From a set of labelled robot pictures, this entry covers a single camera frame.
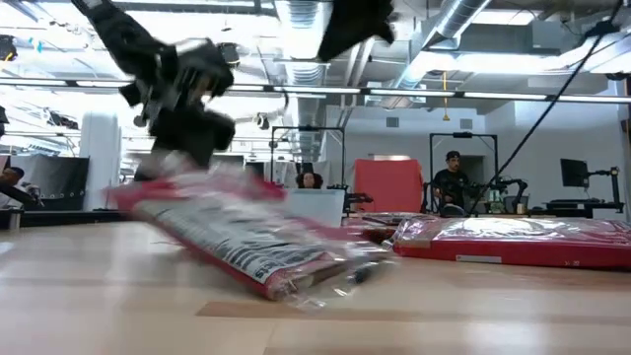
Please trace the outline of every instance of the computer monitor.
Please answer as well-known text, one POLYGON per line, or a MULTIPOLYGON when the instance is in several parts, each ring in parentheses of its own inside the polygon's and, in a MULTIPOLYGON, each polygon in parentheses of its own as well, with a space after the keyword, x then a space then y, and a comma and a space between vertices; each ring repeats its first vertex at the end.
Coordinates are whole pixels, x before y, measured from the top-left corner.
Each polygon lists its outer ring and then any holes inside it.
POLYGON ((561 178, 565 187, 590 187, 588 163, 573 159, 561 159, 561 178))

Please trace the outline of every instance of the packaged snack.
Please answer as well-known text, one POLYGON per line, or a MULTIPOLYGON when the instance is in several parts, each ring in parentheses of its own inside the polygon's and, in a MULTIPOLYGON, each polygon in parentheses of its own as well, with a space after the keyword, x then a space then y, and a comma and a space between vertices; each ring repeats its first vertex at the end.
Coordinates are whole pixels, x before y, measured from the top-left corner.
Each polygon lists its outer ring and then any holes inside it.
POLYGON ((344 229, 292 216, 282 189, 243 168, 170 164, 162 169, 175 175, 114 188, 110 198, 270 300, 321 307, 318 295, 348 294, 392 257, 344 229))

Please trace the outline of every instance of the wooden table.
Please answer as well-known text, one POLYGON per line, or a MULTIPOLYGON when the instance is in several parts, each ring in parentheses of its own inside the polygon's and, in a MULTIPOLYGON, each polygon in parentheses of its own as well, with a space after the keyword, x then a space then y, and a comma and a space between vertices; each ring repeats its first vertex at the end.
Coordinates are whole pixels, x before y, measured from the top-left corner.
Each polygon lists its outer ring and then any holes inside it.
POLYGON ((0 354, 631 354, 628 274, 408 259, 306 316, 165 240, 136 223, 2 235, 0 354))

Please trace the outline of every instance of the white wall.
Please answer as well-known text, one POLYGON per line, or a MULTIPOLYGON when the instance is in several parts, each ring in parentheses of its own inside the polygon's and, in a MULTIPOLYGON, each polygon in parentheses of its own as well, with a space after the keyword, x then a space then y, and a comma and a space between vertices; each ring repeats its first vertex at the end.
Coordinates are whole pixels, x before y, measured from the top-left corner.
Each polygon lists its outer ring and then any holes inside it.
MULTIPOLYGON (((615 83, 601 95, 617 95, 615 83)), ((488 133, 499 136, 500 166, 540 117, 548 103, 509 103, 486 116, 488 133)), ((528 182, 529 206, 558 198, 587 198, 581 188, 563 187, 561 158, 585 160, 590 171, 621 169, 620 195, 626 199, 624 136, 617 105, 558 104, 503 173, 528 182)), ((589 195, 611 200, 609 177, 592 177, 589 195)), ((624 214, 597 211, 596 217, 624 220, 624 214)))
MULTIPOLYGON (((339 107, 327 108, 327 125, 334 126, 339 117, 339 107)), ((449 109, 450 121, 444 121, 445 112, 436 109, 428 112, 424 108, 385 110, 381 107, 355 107, 346 125, 346 183, 352 184, 352 167, 356 159, 369 159, 376 155, 405 155, 417 159, 423 169, 423 177, 429 180, 430 133, 454 133, 461 118, 473 119, 474 133, 484 133, 484 116, 472 108, 449 109), (386 117, 398 117, 398 128, 386 128, 386 117)), ((462 154, 487 156, 493 153, 479 139, 434 138, 434 173, 445 167, 445 156, 451 150, 462 154)), ((334 180, 341 175, 341 146, 330 136, 322 142, 323 157, 332 163, 334 180)))

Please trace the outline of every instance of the red plastic package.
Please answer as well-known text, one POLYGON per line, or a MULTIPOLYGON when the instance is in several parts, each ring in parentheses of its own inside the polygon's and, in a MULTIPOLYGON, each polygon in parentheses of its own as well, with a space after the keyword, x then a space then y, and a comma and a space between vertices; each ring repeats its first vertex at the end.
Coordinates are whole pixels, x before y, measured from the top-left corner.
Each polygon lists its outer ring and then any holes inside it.
POLYGON ((270 300, 323 306, 325 291, 348 294, 393 256, 345 230, 292 216, 279 203, 282 189, 243 168, 180 171, 109 196, 270 300))
POLYGON ((408 257, 531 266, 631 267, 631 225, 620 221, 409 219, 386 243, 408 257))

